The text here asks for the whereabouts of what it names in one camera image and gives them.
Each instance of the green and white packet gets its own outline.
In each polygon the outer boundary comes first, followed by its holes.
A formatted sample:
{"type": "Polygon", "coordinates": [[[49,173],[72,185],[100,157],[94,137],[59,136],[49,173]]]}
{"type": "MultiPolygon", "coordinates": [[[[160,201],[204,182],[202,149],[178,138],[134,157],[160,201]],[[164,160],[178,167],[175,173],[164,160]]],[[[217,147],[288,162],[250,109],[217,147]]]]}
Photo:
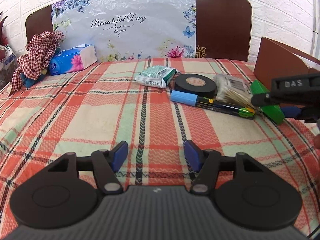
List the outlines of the green and white packet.
{"type": "Polygon", "coordinates": [[[176,72],[175,68],[156,65],[142,71],[134,79],[144,86],[165,88],[176,72]]]}

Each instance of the plaid bedsheet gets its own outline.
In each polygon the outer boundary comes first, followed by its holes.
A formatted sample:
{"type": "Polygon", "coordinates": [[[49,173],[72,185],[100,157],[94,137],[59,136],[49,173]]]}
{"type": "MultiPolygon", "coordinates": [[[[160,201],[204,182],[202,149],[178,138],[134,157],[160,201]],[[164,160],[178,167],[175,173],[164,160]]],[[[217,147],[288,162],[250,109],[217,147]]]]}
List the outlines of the plaid bedsheet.
{"type": "MultiPolygon", "coordinates": [[[[286,120],[275,126],[255,120],[173,103],[172,89],[144,87],[135,73],[152,65],[167,65],[181,72],[212,78],[227,73],[249,82],[254,64],[216,59],[149,59],[95,64],[77,73],[48,76],[31,89],[8,98],[0,93],[0,237],[16,226],[9,207],[11,193],[44,166],[69,151],[78,156],[129,144],[128,158],[117,173],[126,187],[186,185],[195,175],[184,158],[183,142],[192,139],[200,148],[224,155],[246,152],[281,176],[303,197],[295,226],[309,235],[319,225],[319,152],[312,139],[315,125],[286,120]]],[[[94,185],[90,173],[81,179],[94,185]]],[[[232,174],[220,174],[219,185],[232,174]]]]}

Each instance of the headboard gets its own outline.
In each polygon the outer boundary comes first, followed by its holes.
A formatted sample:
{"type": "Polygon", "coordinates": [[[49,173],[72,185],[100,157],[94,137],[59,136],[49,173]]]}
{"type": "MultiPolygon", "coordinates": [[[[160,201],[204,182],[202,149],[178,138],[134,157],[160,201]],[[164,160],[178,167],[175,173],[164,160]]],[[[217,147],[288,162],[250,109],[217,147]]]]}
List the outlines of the headboard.
{"type": "MultiPolygon", "coordinates": [[[[34,34],[52,31],[52,5],[26,20],[27,41],[34,34]]],[[[252,7],[248,0],[196,0],[196,57],[247,61],[252,7]]]]}

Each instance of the tape roll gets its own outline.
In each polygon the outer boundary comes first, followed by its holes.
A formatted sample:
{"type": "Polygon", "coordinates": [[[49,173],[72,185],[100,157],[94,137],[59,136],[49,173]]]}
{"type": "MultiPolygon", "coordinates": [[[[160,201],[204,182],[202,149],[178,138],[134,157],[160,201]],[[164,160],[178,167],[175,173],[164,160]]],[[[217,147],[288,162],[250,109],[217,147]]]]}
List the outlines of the tape roll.
{"type": "Polygon", "coordinates": [[[174,90],[213,98],[217,85],[208,77],[198,74],[181,74],[174,80],[174,90]]]}

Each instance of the blue tissue box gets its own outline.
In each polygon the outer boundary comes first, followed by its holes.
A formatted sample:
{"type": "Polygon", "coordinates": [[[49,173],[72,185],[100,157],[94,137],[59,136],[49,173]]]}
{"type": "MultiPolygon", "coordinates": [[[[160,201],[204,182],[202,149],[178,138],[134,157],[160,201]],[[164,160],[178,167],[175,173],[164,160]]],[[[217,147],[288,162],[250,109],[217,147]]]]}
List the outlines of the blue tissue box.
{"type": "Polygon", "coordinates": [[[49,62],[51,75],[65,74],[84,70],[97,62],[93,45],[81,44],[71,49],[60,51],[49,62]]]}

